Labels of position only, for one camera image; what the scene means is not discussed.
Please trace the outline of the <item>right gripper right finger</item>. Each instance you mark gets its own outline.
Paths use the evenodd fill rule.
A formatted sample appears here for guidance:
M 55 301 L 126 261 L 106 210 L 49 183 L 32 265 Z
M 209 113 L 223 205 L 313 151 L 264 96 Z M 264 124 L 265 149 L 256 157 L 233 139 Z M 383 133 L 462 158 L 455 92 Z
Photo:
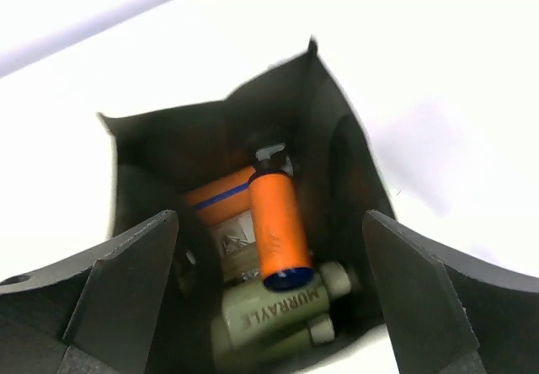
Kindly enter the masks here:
M 363 238 L 401 373 L 536 373 L 538 279 L 368 211 Z

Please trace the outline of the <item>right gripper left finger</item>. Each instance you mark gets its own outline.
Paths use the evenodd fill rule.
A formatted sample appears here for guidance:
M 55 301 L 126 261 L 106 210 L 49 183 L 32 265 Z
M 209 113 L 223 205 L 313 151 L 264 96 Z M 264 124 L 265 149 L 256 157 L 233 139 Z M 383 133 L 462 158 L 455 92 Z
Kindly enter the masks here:
M 3 373 L 142 373 L 178 218 L 162 211 L 121 235 L 1 283 Z

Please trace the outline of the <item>green Murrayle bottle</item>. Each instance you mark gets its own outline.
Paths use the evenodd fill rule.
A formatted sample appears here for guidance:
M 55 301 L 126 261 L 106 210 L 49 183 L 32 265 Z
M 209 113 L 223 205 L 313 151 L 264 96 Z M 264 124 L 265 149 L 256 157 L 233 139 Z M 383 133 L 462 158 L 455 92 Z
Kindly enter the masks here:
M 234 286 L 223 294 L 221 316 L 232 346 L 239 348 L 328 312 L 332 301 L 351 290 L 346 269 L 331 261 L 291 291 L 270 291 L 258 277 Z

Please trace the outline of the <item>orange spray bottle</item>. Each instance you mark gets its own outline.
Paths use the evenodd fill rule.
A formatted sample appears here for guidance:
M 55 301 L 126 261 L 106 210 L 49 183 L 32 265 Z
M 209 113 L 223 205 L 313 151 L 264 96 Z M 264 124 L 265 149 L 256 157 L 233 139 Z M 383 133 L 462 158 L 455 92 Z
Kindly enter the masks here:
M 206 225 L 215 226 L 249 208 L 248 180 L 254 172 L 253 166 L 247 166 L 191 190 L 183 198 Z
M 248 197 L 264 287 L 282 292 L 308 284 L 314 267 L 292 177 L 255 166 Z

